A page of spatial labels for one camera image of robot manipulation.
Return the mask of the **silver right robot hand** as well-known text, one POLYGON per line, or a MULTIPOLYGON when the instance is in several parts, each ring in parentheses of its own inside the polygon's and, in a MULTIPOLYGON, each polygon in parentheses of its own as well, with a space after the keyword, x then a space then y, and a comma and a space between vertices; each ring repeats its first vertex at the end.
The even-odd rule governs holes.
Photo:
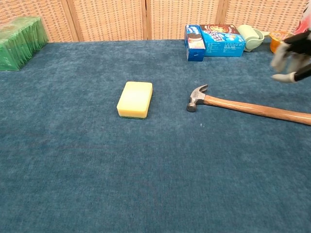
POLYGON ((272 79, 281 83, 296 83, 311 77, 311 30, 283 40, 271 67, 276 71, 272 79))

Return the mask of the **wooden handle claw hammer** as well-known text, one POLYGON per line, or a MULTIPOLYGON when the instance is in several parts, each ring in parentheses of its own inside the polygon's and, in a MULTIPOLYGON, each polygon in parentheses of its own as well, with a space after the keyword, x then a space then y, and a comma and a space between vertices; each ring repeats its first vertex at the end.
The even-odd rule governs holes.
POLYGON ((194 89, 190 95, 189 103, 187 104, 188 112, 195 112, 197 105, 204 104, 216 107, 231 109, 234 111, 244 112, 262 117, 269 117, 285 121, 297 122, 311 126, 311 114, 303 112, 295 112, 285 109, 273 108, 264 105, 257 105, 246 102, 238 102, 216 98, 205 94, 208 85, 202 85, 194 89))

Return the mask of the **yellow sponge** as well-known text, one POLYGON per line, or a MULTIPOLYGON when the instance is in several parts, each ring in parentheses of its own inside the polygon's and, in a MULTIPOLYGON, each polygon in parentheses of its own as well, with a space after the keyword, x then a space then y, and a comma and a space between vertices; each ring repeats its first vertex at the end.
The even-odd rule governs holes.
POLYGON ((124 86, 117 104, 119 116, 126 118, 146 118, 152 93, 152 83, 128 81, 124 86))

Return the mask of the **orange jelly cup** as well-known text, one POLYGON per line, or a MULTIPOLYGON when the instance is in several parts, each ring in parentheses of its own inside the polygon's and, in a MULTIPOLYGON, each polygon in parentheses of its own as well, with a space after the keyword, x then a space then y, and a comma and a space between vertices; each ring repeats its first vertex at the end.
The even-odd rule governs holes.
POLYGON ((271 39, 270 51, 275 53, 280 43, 288 37, 294 36, 294 34, 286 31, 274 31, 269 33, 271 39))

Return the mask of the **pale green lint roller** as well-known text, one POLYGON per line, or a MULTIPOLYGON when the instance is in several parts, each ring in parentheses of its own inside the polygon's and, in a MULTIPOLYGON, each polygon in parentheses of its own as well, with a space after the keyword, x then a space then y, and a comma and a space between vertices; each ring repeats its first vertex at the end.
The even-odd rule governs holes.
POLYGON ((237 30, 245 40, 244 50, 246 52, 251 52, 253 49, 259 47, 263 43, 265 37, 270 33, 257 30, 247 24, 240 25, 237 30))

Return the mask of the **blue snack box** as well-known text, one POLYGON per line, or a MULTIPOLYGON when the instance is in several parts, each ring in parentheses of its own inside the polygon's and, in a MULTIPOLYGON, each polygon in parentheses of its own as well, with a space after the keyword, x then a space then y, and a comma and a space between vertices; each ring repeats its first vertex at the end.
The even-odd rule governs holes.
POLYGON ((202 31, 207 57, 241 57, 246 42, 239 33, 202 31))

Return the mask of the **brown snack box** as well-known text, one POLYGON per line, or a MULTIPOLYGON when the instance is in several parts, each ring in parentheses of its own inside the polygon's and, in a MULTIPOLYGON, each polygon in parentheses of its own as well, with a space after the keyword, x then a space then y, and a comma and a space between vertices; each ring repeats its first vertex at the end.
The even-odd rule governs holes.
POLYGON ((201 24, 202 31, 240 34, 233 24, 201 24))

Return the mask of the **blue Oreo cookie box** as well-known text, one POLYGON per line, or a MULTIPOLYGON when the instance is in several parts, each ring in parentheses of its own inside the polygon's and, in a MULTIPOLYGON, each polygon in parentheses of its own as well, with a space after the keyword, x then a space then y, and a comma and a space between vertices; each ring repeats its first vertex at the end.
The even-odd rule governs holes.
POLYGON ((205 44, 199 25, 187 24, 184 42, 188 61, 202 62, 205 56, 205 44))

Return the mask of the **woven folding screen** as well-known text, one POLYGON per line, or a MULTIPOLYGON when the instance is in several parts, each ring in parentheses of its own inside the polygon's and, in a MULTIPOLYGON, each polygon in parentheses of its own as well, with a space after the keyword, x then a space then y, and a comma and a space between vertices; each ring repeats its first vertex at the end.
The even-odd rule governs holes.
POLYGON ((0 0, 0 25, 42 18, 50 42, 181 39, 186 24, 293 31, 308 0, 0 0))

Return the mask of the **blue table cloth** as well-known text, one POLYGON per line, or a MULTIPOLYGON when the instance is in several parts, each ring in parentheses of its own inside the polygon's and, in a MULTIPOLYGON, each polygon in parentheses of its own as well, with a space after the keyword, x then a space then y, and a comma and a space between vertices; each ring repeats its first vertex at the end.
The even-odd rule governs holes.
POLYGON ((0 233, 311 233, 311 126, 200 105, 311 113, 311 78, 271 79, 267 43, 188 62, 182 40, 49 43, 0 71, 0 233), (144 119, 120 117, 149 82, 144 119))

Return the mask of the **clear box of green packets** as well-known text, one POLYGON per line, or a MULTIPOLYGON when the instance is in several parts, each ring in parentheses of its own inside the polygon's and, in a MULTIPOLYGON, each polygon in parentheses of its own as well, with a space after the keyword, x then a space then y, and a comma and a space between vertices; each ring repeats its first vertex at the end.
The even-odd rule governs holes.
POLYGON ((15 17, 0 25, 0 71, 18 71, 48 42, 41 17, 15 17))

